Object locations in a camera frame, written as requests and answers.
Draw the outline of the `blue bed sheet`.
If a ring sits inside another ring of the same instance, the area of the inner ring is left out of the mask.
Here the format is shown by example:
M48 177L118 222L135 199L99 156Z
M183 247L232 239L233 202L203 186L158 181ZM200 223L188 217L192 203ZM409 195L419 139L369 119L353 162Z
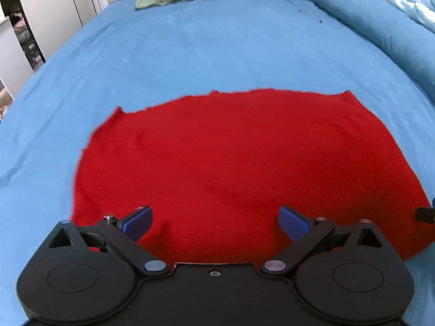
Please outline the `blue bed sheet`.
M434 196L434 104L382 50L308 0L110 4L29 79L1 122L1 324L27 318L16 280L69 216L93 130L212 90L350 90L389 129Z

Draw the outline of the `blue folded duvet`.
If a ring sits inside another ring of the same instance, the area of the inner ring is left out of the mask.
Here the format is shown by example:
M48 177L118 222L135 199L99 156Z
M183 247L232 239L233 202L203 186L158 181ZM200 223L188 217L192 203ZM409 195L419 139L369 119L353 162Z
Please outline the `blue folded duvet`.
M379 47L434 98L434 33L384 0L311 0Z

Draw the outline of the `red knit sweater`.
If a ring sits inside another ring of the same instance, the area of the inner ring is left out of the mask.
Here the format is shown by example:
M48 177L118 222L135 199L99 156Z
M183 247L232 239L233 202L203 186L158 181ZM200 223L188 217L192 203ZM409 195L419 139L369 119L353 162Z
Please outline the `red knit sweater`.
M117 108L83 150L72 219L142 205L141 245L168 262L260 264L290 244L278 209L336 224L371 219L407 259L434 241L428 199L384 124L349 91L262 89Z

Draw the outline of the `white wardrobe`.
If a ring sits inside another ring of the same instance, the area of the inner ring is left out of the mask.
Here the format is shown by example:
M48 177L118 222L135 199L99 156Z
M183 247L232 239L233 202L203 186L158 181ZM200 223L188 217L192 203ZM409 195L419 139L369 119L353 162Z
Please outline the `white wardrobe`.
M107 0L1 0L1 90L14 99L25 83Z

